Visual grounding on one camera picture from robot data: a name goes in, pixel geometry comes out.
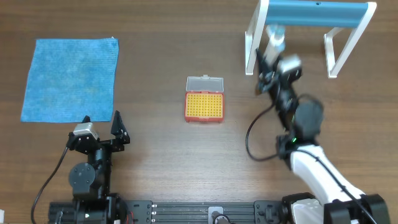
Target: robotic arm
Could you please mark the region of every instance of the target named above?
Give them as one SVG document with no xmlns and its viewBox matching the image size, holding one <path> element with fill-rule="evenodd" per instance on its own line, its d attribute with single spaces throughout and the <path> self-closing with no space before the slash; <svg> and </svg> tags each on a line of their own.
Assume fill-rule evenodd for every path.
<svg viewBox="0 0 398 224">
<path fill-rule="evenodd" d="M 276 36 L 282 42 L 272 41 Z M 257 50 L 257 92 L 269 93 L 288 133 L 277 136 L 279 158 L 310 187 L 315 196 L 297 194 L 284 197 L 279 210 L 281 220 L 296 224 L 390 223 L 384 200 L 379 195 L 365 195 L 350 184 L 316 142 L 323 120 L 323 106 L 310 95 L 295 94 L 292 83 L 302 75 L 301 61 L 297 55 L 280 56 L 284 49 L 283 39 L 283 32 L 276 29 L 270 36 L 264 57 Z"/>
</svg>

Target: white stand leg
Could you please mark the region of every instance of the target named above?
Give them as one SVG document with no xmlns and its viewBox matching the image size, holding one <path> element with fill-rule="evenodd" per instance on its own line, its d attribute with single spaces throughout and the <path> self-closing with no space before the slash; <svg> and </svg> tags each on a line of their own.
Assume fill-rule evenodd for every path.
<svg viewBox="0 0 398 224">
<path fill-rule="evenodd" d="M 338 72 L 346 62 L 351 51 L 354 49 L 365 28 L 368 26 L 369 21 L 371 20 L 374 11 L 377 8 L 377 4 L 375 2 L 368 2 L 368 4 L 368 10 L 361 19 L 359 26 L 353 29 L 353 31 L 349 35 L 348 41 L 336 62 L 335 52 L 333 50 L 333 37 L 338 34 L 342 30 L 342 28 L 335 27 L 329 33 L 323 36 L 323 40 L 325 41 L 326 65 L 329 78 L 337 78 Z"/>
<path fill-rule="evenodd" d="M 256 49 L 260 46 L 262 31 L 266 24 L 269 0 L 260 0 L 250 20 L 249 28 L 244 33 L 245 72 L 253 75 L 256 63 Z"/>
</svg>

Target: wooden tabletop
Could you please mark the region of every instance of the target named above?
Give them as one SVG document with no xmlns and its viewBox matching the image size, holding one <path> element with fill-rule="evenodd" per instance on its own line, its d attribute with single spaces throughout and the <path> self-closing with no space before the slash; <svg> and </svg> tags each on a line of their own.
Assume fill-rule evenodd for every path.
<svg viewBox="0 0 398 224">
<path fill-rule="evenodd" d="M 249 159 L 244 137 L 270 104 L 255 96 L 244 74 L 244 31 L 257 0 L 37 0 L 0 2 L 0 209 L 5 221 L 30 223 L 30 207 L 57 164 L 75 124 L 20 122 L 35 40 L 119 39 L 114 109 L 131 136 L 113 156 L 111 190 L 125 198 L 181 202 L 280 200 L 308 187 L 278 159 Z M 297 93 L 325 105 L 318 138 L 328 158 L 355 186 L 380 194 L 392 223 L 398 219 L 398 4 L 378 0 L 376 13 L 337 79 L 327 78 L 327 28 L 288 27 L 286 55 L 297 53 L 303 77 Z M 341 52 L 348 38 L 335 38 Z M 187 76 L 223 77 L 225 121 L 186 123 Z M 110 138 L 111 123 L 96 123 Z M 252 129 L 257 155 L 275 152 L 283 130 L 272 112 Z M 86 157 L 68 152 L 42 194 L 35 217 L 47 220 L 49 202 L 70 201 L 70 169 Z"/>
</svg>

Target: blue panel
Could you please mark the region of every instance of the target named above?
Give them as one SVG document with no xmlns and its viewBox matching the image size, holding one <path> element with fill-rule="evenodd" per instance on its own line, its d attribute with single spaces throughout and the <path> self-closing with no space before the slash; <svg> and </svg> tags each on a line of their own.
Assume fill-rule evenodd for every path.
<svg viewBox="0 0 398 224">
<path fill-rule="evenodd" d="M 367 3 L 270 0 L 266 24 L 355 28 Z"/>
</svg>

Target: brown wood surface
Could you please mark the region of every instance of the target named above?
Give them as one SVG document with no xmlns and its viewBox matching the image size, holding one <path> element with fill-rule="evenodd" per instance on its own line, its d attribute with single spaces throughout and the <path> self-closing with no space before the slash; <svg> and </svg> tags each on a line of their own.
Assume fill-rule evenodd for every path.
<svg viewBox="0 0 398 224">
<path fill-rule="evenodd" d="M 288 27 L 287 54 L 303 60 L 298 93 L 325 104 L 318 138 L 328 158 L 355 186 L 379 193 L 398 219 L 398 3 L 378 0 L 366 32 L 339 77 L 326 75 L 326 28 Z M 277 159 L 251 161 L 244 148 L 253 118 L 270 104 L 244 75 L 244 31 L 257 0 L 0 1 L 0 209 L 6 222 L 30 223 L 32 202 L 53 171 L 75 124 L 20 122 L 35 39 L 119 39 L 114 109 L 131 135 L 113 157 L 112 191 L 128 199 L 181 202 L 278 200 L 308 187 Z M 341 51 L 348 32 L 335 40 Z M 221 124 L 186 123 L 187 76 L 224 78 Z M 110 123 L 95 124 L 103 138 Z M 282 128 L 275 113 L 253 127 L 258 155 L 275 151 Z M 84 155 L 68 152 L 35 214 L 69 201 L 68 173 Z"/>
</svg>

